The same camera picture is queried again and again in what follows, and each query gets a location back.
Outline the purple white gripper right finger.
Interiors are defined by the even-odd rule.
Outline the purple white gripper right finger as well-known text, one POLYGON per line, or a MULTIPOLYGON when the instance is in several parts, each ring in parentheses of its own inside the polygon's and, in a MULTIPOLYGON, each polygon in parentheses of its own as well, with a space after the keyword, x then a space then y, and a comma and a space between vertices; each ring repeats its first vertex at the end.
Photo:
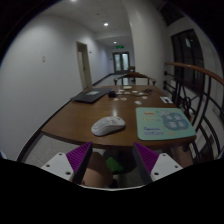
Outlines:
POLYGON ((182 169, 168 154, 158 154, 139 143, 133 144, 132 153, 144 184, 157 181, 182 169))

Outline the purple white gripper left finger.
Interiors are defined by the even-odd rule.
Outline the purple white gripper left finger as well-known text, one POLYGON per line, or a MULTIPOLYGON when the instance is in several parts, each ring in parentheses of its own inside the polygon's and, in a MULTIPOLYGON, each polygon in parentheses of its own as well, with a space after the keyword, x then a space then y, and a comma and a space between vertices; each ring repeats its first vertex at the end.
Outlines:
POLYGON ((92 154, 92 143, 85 143, 67 154, 59 152, 42 169, 65 180, 80 184, 92 154))

